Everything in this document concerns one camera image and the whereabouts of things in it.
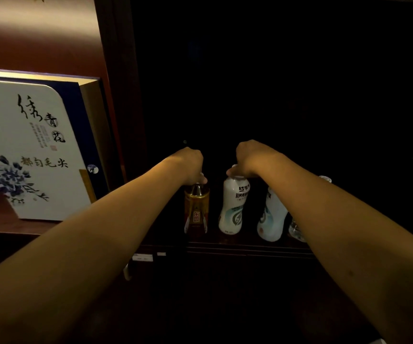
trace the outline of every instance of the black background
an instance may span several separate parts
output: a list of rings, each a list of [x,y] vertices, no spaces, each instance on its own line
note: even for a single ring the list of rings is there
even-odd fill
[[[131,5],[151,166],[200,149],[220,191],[236,146],[253,138],[413,232],[412,3]],[[254,187],[248,201],[265,184]],[[221,200],[212,193],[211,216]]]

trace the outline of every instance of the bottle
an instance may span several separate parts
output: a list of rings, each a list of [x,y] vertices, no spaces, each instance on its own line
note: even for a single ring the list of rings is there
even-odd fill
[[[259,236],[267,241],[277,241],[283,233],[284,219],[287,214],[288,209],[285,208],[275,192],[269,187],[264,213],[259,223],[257,223]]]
[[[243,222],[243,205],[249,192],[249,181],[243,176],[228,177],[224,181],[224,203],[219,216],[221,232],[237,234]]]
[[[208,231],[209,187],[196,183],[184,190],[184,233],[199,238]]]
[[[329,177],[324,176],[324,175],[320,175],[320,177],[332,183],[332,180]],[[290,228],[289,228],[289,234],[291,235],[291,237],[301,241],[302,243],[306,243],[305,238],[302,235],[302,232],[300,231],[299,227],[297,227],[297,223],[295,222],[294,219],[291,221]]]

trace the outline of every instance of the amber liquid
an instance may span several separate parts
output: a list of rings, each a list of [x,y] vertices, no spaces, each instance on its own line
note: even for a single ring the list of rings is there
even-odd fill
[[[208,231],[209,191],[202,196],[184,192],[184,225],[187,220],[187,235],[198,239]]]

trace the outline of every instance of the white label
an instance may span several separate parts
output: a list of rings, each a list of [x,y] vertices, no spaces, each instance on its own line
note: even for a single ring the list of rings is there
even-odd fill
[[[132,260],[140,260],[143,262],[153,262],[152,254],[134,254]]]

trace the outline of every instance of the floral pattern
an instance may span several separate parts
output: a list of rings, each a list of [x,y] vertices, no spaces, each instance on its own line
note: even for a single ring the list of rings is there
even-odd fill
[[[34,188],[34,183],[27,182],[31,178],[30,172],[22,170],[19,163],[13,162],[11,165],[5,156],[0,156],[0,162],[3,164],[0,166],[0,188],[12,205],[25,204],[25,194],[34,194],[49,201],[45,193],[38,194],[40,191]]]

